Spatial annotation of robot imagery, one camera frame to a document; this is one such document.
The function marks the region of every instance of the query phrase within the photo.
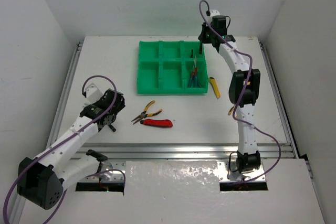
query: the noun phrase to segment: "yellow handle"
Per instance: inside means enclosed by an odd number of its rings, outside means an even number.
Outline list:
[[[209,77],[209,82],[215,92],[215,96],[217,97],[217,99],[219,99],[221,97],[221,93],[219,92],[219,89],[218,89],[218,86],[217,86],[217,83],[216,83],[216,80],[215,78],[213,77]]]
[[[151,114],[147,114],[147,117],[150,118],[151,116],[155,116],[160,114],[163,111],[163,109],[160,109],[159,111],[155,112],[155,113],[151,113]]]
[[[147,112],[147,110],[150,107],[150,105],[152,105],[154,102],[155,102],[155,100],[153,100],[149,104],[147,104],[146,107],[144,108],[143,112]]]
[[[232,115],[232,112],[233,112],[233,110],[234,110],[234,106],[229,110],[229,113],[227,113],[227,115]]]

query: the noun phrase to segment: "cable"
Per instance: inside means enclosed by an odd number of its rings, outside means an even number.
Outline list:
[[[232,154],[234,154],[234,153],[237,153],[237,152],[231,152],[231,153],[230,153],[230,155],[229,155],[229,163],[228,163],[229,171],[232,172],[232,173],[235,173],[235,172],[238,171],[238,169],[236,169],[236,170],[231,170],[231,156],[232,156]]]
[[[91,124],[97,122],[98,120],[100,120],[106,113],[108,113],[114,103],[116,102],[116,99],[117,99],[117,87],[116,85],[113,83],[113,81],[111,81],[108,77],[106,76],[101,76],[101,75],[96,75],[96,76],[91,76],[89,77],[83,84],[82,86],[82,93],[84,91],[84,88],[85,88],[85,85],[86,83],[93,79],[93,78],[103,78],[103,79],[106,79],[108,80],[113,88],[114,88],[114,97],[113,97],[113,100],[110,104],[110,106],[102,113],[100,114],[98,117],[96,117],[95,119],[93,119],[91,122],[87,123],[86,125],[84,125],[82,128],[80,128],[78,130],[78,132],[82,132],[83,130],[85,130],[88,126],[90,126]],[[22,177],[27,173],[27,171],[29,171],[30,168],[32,168],[37,162],[39,162],[42,158],[46,157],[47,155],[49,155],[49,153],[53,152],[55,149],[57,149],[58,147],[60,147],[61,145],[64,145],[65,143],[67,143],[68,141],[70,141],[73,137],[77,136],[77,133],[74,133],[73,135],[69,136],[68,138],[66,138],[65,140],[63,140],[62,142],[60,142],[59,144],[55,145],[53,148],[49,149],[47,152],[43,153],[43,155],[39,156],[38,158],[34,159],[16,178],[16,180],[14,181],[14,183],[12,184],[12,186],[10,187],[8,193],[7,193],[7,196],[6,196],[6,199],[5,199],[5,202],[4,202],[4,208],[3,208],[3,218],[4,218],[4,221],[5,221],[5,224],[10,224],[9,223],[9,218],[8,218],[8,204],[9,204],[9,199],[11,198],[11,195],[16,187],[16,185],[19,183],[19,181],[22,179]],[[56,213],[56,211],[58,210],[58,208],[55,209],[55,211],[52,213],[52,215],[54,215]]]
[[[225,16],[225,17],[230,19],[230,20],[229,20],[229,23],[227,24],[227,27],[226,27],[226,29],[228,29],[229,26],[230,26],[230,24],[231,24],[231,17],[230,17],[230,16]]]
[[[243,56],[246,56],[246,57],[249,58],[249,60],[250,60],[250,64],[249,64],[249,69],[248,69],[248,71],[247,71],[247,76],[246,76],[246,80],[249,80],[249,79],[250,79],[250,76],[251,76],[251,72],[252,72],[252,63],[253,63],[252,56],[249,55],[249,54],[246,54],[246,53],[244,53],[244,52],[240,52],[240,51],[238,51],[237,49],[234,49],[233,46],[231,46],[231,45],[230,45],[230,44],[229,44],[229,43],[228,43],[228,42],[227,42],[227,41],[226,41],[220,34],[218,34],[218,33],[215,31],[214,28],[211,27],[211,25],[210,25],[209,22],[206,20],[204,14],[203,14],[203,12],[202,12],[202,3],[205,3],[205,4],[207,5],[208,9],[209,9],[209,3],[208,3],[206,0],[201,0],[201,1],[199,2],[199,4],[198,4],[198,10],[199,10],[199,12],[200,12],[200,15],[201,15],[201,17],[203,18],[203,21],[204,21],[204,22],[206,23],[206,25],[208,26],[208,28],[209,28],[215,35],[217,35],[218,38],[219,38],[225,45],[227,45],[230,49],[232,49],[235,53],[240,54],[240,55],[243,55]],[[241,123],[246,123],[246,124],[248,124],[248,125],[254,127],[254,129],[255,129],[256,131],[260,132],[261,134],[263,134],[263,135],[265,135],[265,136],[268,136],[268,137],[270,137],[271,139],[273,139],[273,140],[276,142],[276,144],[278,145],[278,148],[279,148],[279,156],[278,156],[277,160],[274,162],[274,164],[273,164],[268,170],[266,170],[263,174],[258,175],[258,176],[254,177],[254,178],[251,178],[251,179],[242,181],[242,182],[234,182],[234,183],[232,183],[232,185],[244,184],[244,183],[246,183],[246,182],[253,181],[253,180],[257,179],[257,178],[260,178],[261,176],[266,175],[267,173],[269,173],[269,172],[270,172],[270,171],[271,171],[271,170],[272,170],[272,169],[279,163],[279,161],[280,161],[280,159],[281,159],[281,146],[280,146],[280,143],[278,142],[278,140],[276,140],[275,137],[273,137],[272,135],[270,135],[270,134],[268,134],[268,133],[266,133],[266,132],[263,132],[262,130],[260,130],[260,129],[258,129],[257,127],[255,127],[254,125],[252,125],[250,122],[247,122],[247,121],[242,120],[242,119],[238,119],[238,118],[236,117],[236,110],[237,110],[237,108],[238,108],[238,106],[239,106],[239,104],[240,104],[240,102],[241,102],[241,100],[242,100],[242,98],[243,98],[244,92],[245,92],[246,87],[247,87],[247,83],[248,83],[248,81],[245,81],[244,86],[243,86],[243,88],[242,88],[242,91],[241,91],[241,93],[240,93],[240,95],[239,95],[238,101],[237,101],[236,104],[235,104],[235,108],[234,108],[234,110],[233,110],[232,117],[233,117],[234,120],[236,120],[236,121],[238,121],[238,122],[241,122]]]
[[[58,208],[61,206],[61,204],[62,204],[62,202],[63,202],[63,200],[64,200],[64,198],[65,198],[65,194],[66,194],[66,193],[67,193],[67,190],[65,190],[65,191],[63,192],[62,197],[59,199],[59,202],[58,202],[58,204],[57,204],[55,210],[54,210],[53,213],[48,217],[48,219],[46,219],[46,221],[43,222],[43,224],[47,224],[48,222],[50,222],[50,220],[51,220],[51,219],[53,218],[53,216],[56,214]]]

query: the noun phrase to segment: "metal plate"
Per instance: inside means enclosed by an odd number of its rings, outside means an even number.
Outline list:
[[[235,162],[231,161],[231,169],[235,170],[236,168],[237,167],[236,167]],[[263,163],[261,163],[259,169],[255,169],[252,172],[242,173],[242,174],[238,172],[232,173],[232,172],[229,172],[229,169],[228,169],[228,160],[224,162],[217,162],[217,169],[218,169],[218,178],[221,183],[232,183],[232,182],[242,181],[243,179],[248,180],[251,178],[255,178],[265,172]],[[260,183],[260,182],[265,183],[266,176],[259,177],[248,183]]]

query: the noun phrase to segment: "yellow box cutter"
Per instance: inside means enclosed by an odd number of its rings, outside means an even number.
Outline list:
[[[217,86],[217,83],[216,83],[216,80],[215,78],[213,77],[209,77],[209,82],[215,92],[215,96],[217,97],[217,99],[219,99],[221,97],[221,93],[219,92],[219,89],[218,89],[218,86]]]

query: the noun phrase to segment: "tool handle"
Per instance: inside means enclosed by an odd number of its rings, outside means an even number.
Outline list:
[[[171,128],[173,127],[172,121],[165,119],[165,120],[153,120],[153,119],[145,119],[140,121],[141,124],[153,127],[160,127],[160,128]]]
[[[155,102],[155,100],[153,100],[149,104],[147,104],[146,107],[144,108],[143,112],[146,112],[148,110],[148,108],[150,107],[150,105],[152,105],[154,102]]]
[[[160,109],[159,111],[157,111],[157,112],[155,112],[155,113],[147,114],[146,117],[147,117],[147,118],[150,118],[151,116],[155,116],[155,115],[160,114],[162,111],[163,111],[163,109]]]
[[[219,92],[219,89],[218,89],[218,86],[217,86],[217,83],[216,83],[216,80],[215,78],[213,77],[209,77],[209,82],[215,92],[215,96],[217,97],[217,99],[219,99],[221,97],[221,93]]]

